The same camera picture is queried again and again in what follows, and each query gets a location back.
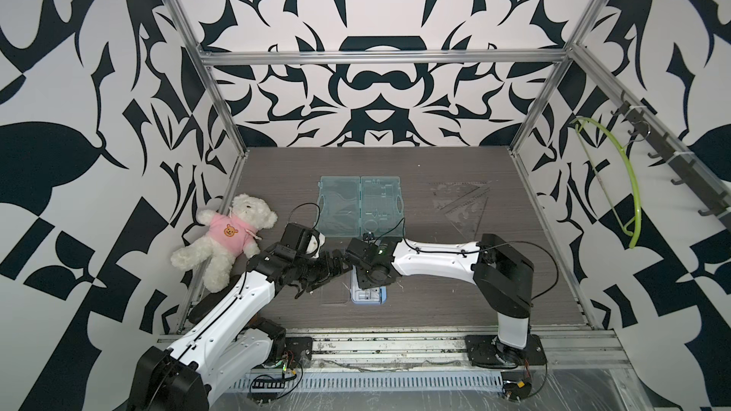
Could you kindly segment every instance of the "green hanger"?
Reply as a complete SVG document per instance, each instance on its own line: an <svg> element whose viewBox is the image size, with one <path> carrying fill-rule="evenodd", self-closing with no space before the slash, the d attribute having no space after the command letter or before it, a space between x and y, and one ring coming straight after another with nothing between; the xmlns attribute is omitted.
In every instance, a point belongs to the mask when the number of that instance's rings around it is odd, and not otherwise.
<svg viewBox="0 0 731 411"><path fill-rule="evenodd" d="M631 236L632 239L629 241L629 249L632 249L637 244L637 240L640 239L640 229L642 228L642 204L640 202L640 187L637 184L637 178L635 177L635 170L632 168L632 163L629 161L629 158L627 157L626 153L626 147L629 146L630 143L627 143L626 145L622 146L617 138L609 132L609 130L604 127L601 123L596 121L595 119L592 119L590 117L586 116L576 116L576 119L571 121L571 124L576 123L574 126L574 131L576 132L576 136L579 138L579 143L581 143L581 147L584 150L584 153L586 154L586 157L589 159L589 164L591 165L591 169L594 171L594 175L596 176L597 180L599 181L599 186L602 187L602 192L604 192L605 197L607 198L607 202L609 202L609 206L612 207L612 213L614 213L614 217L617 219L617 222L619 223L619 227L622 229L624 233L626 233L628 236ZM587 124L594 124L597 126L597 128L604 132L605 135L607 135L608 139L614 147L619 151L619 155L622 157L622 161L624 162L624 166L627 169L627 174L629 175L629 182L632 184L632 196L635 199L635 216L632 217L626 224L623 224L622 221L619 219L619 215L617 214L617 210L614 209L614 203L609 198L609 193L607 193L607 188L604 187L604 183L602 182L601 177L599 176L599 172L597 171L597 167L594 165L594 161L591 160L591 156L589 155L589 151L586 149L586 146L584 145L584 141L581 138L581 130L584 128L584 126ZM627 229L627 226L629 226L632 223L635 223L635 230L630 231Z"/></svg>

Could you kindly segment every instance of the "teddy bear leg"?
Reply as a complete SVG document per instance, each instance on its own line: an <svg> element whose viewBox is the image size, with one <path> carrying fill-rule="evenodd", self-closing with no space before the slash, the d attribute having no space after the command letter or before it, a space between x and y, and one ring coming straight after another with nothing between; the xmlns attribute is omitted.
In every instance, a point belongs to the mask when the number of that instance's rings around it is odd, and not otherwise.
<svg viewBox="0 0 731 411"><path fill-rule="evenodd" d="M170 262L175 268L188 271L206 260L213 254L214 248L211 238L202 236L186 247L173 252Z"/></svg>
<svg viewBox="0 0 731 411"><path fill-rule="evenodd" d="M216 293L228 286L231 269L236 257L223 246L214 245L214 256L203 274L203 285Z"/></svg>

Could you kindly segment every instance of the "teddy bear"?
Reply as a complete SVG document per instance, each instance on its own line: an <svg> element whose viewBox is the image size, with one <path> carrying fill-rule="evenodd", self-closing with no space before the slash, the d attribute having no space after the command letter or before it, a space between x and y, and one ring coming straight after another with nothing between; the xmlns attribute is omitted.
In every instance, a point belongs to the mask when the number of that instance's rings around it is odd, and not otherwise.
<svg viewBox="0 0 731 411"><path fill-rule="evenodd" d="M215 293L228 285L238 255L243 252L247 258L252 258L259 254L256 239L261 238L257 232L274 227L277 215L261 198L241 194L234 197L230 216L204 209L196 218L199 223L210 226L208 232L189 246L173 252L170 261L175 268L188 271L211 258L203 274L203 285Z"/></svg>

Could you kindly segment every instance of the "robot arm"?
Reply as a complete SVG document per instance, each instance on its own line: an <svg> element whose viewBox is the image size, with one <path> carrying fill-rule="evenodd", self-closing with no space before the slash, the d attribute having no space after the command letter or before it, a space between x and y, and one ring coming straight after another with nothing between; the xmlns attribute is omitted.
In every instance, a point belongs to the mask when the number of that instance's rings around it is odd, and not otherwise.
<svg viewBox="0 0 731 411"><path fill-rule="evenodd" d="M353 239L346 260L358 273L358 285L375 288L400 276L429 274L475 284L498 313L498 341L508 349L527 344L533 263L497 235L479 242L431 244L386 238L378 246Z"/></svg>
<svg viewBox="0 0 731 411"><path fill-rule="evenodd" d="M203 299L207 313L166 351L151 347L137 363L128 411L201 411L253 367L278 361L284 329L251 318L284 286L298 298L355 268L363 289L388 285L401 276L430 274L475 284L498 312L498 349L522 358L528 335L533 264L498 236L480 242L427 244L385 238L378 245L353 239L344 256L321 252L324 236L290 223L282 240L253 257L246 273Z"/></svg>

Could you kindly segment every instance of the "metal base plate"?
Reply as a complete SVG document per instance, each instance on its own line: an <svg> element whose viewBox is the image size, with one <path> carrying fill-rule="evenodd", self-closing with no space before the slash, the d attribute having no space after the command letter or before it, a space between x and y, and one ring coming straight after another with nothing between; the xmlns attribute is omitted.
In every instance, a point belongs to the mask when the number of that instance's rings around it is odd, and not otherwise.
<svg viewBox="0 0 731 411"><path fill-rule="evenodd" d="M498 353L493 340L494 335L467 335L464 343L467 348L467 357L474 366L505 370L511 368L506 366L496 354ZM528 344L525 346L525 356L528 364L541 366L546 364L546 355L543 351L543 344L537 335L528 335Z"/></svg>

